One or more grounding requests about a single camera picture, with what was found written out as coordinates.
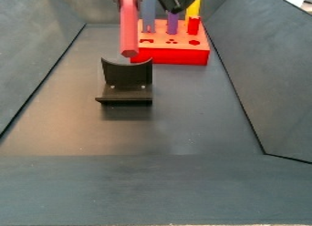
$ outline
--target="hole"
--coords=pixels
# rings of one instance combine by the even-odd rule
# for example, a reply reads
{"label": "hole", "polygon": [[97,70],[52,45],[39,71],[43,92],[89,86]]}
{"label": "hole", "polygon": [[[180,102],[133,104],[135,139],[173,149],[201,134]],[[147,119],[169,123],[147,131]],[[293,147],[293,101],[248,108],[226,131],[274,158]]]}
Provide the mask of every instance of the hole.
{"label": "hole", "polygon": [[141,39],[141,43],[144,42],[155,43],[155,39]]}
{"label": "hole", "polygon": [[191,44],[192,46],[199,46],[199,45],[200,45],[200,42],[199,42],[197,40],[191,40],[191,41],[189,41],[189,44]]}

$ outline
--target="dark gray surface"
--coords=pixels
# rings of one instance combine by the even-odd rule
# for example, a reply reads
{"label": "dark gray surface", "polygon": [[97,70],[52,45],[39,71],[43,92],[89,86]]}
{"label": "dark gray surface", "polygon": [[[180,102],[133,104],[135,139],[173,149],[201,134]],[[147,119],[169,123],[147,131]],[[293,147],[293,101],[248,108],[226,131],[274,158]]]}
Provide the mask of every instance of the dark gray surface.
{"label": "dark gray surface", "polygon": [[0,0],[0,134],[84,25],[61,0]]}
{"label": "dark gray surface", "polygon": [[203,0],[200,14],[206,22],[227,0]]}
{"label": "dark gray surface", "polygon": [[128,61],[118,34],[118,26],[84,30],[0,155],[262,154],[215,52],[207,67],[155,65],[152,107],[102,107],[102,57]]}
{"label": "dark gray surface", "polygon": [[311,162],[311,15],[283,0],[227,0],[207,26],[266,152]]}
{"label": "dark gray surface", "polygon": [[156,65],[151,108],[94,100],[117,30],[84,30],[2,138],[0,224],[311,224],[311,165],[263,155],[215,50]]}
{"label": "dark gray surface", "polygon": [[0,159],[2,225],[311,224],[311,165],[268,156]]}

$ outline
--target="gray floor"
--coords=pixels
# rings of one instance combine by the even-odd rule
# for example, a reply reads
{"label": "gray floor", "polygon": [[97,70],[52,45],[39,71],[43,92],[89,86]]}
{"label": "gray floor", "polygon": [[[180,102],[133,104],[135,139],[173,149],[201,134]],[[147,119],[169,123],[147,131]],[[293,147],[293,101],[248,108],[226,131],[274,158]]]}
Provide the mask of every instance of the gray floor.
{"label": "gray floor", "polygon": [[215,50],[102,107],[118,26],[89,26],[0,141],[0,223],[312,223],[311,165],[263,155]]}

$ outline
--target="red base block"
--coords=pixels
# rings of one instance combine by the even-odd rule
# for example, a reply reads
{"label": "red base block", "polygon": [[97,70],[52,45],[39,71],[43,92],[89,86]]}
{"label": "red base block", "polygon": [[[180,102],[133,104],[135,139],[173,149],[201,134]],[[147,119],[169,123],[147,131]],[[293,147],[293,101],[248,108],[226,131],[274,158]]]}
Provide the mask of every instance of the red base block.
{"label": "red base block", "polygon": [[207,66],[211,46],[203,24],[197,35],[188,34],[184,20],[180,20],[179,34],[168,34],[168,20],[156,20],[156,33],[143,33],[140,27],[140,55],[131,59],[132,63],[141,63],[153,58],[156,64],[181,64]]}

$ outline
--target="black holder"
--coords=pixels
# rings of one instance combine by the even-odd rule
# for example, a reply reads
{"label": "black holder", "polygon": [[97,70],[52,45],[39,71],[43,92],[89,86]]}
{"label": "black holder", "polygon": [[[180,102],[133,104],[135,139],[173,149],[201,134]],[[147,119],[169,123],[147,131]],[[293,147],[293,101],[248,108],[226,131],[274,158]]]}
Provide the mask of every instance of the black holder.
{"label": "black holder", "polygon": [[102,58],[105,87],[101,103],[153,103],[153,58],[147,62],[125,65]]}

